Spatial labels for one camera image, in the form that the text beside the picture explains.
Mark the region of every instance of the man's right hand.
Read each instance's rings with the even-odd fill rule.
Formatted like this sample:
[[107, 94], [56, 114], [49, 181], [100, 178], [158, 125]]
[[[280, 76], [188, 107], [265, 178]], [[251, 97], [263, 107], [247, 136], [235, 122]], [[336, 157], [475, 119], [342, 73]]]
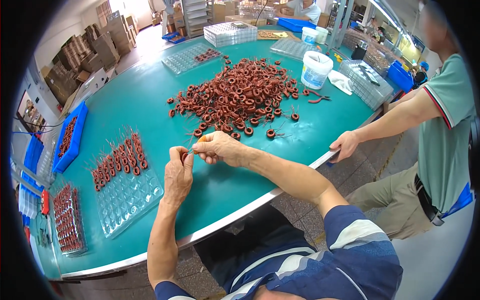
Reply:
[[345, 131], [330, 145], [331, 150], [340, 148], [338, 156], [330, 160], [330, 162], [337, 163], [344, 158], [350, 157], [359, 143], [360, 139], [355, 131]]
[[198, 152], [198, 156], [207, 164], [222, 160], [232, 167], [245, 167], [248, 146], [222, 131], [209, 133], [204, 139], [206, 142], [195, 143], [192, 149]]

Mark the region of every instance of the white shirt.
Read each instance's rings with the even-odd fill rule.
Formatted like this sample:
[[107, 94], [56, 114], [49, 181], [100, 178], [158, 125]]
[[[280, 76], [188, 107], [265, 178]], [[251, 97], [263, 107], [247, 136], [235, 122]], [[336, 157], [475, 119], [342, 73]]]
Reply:
[[307, 8], [303, 8], [303, 0], [292, 0], [287, 2], [287, 6], [295, 10], [294, 16], [307, 16], [310, 18], [310, 23], [317, 25], [322, 11], [315, 2]]

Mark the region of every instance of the metal shelving rack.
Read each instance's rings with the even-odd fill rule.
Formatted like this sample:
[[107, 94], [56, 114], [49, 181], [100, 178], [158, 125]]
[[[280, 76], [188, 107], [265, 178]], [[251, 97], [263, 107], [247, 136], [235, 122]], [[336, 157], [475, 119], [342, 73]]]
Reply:
[[213, 24], [213, 0], [181, 0], [185, 27], [190, 38], [204, 34], [204, 27]]

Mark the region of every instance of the green polo shirt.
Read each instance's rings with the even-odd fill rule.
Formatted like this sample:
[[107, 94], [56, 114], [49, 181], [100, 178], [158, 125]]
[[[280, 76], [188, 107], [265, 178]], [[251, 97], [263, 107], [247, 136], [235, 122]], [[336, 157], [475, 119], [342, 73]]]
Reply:
[[432, 205], [445, 213], [470, 181], [468, 138], [475, 104], [462, 57], [450, 56], [424, 89], [442, 117], [420, 125], [418, 176]]

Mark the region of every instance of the fluorescent light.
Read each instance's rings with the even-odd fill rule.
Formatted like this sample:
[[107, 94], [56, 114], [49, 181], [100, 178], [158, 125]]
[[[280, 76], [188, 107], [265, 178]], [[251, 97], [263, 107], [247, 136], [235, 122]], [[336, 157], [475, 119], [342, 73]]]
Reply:
[[370, 1], [373, 5], [375, 5], [375, 7], [376, 7], [382, 14], [384, 14], [385, 17], [387, 17], [388, 21], [389, 21], [390, 23], [392, 23], [398, 31], [402, 31], [402, 30], [400, 29], [400, 27], [398, 27], [398, 25], [397, 25], [395, 22], [393, 22], [392, 18], [390, 18], [390, 16], [383, 10], [383, 8], [381, 8], [380, 5], [378, 5], [378, 3], [375, 2], [375, 0], [369, 0], [369, 1]]

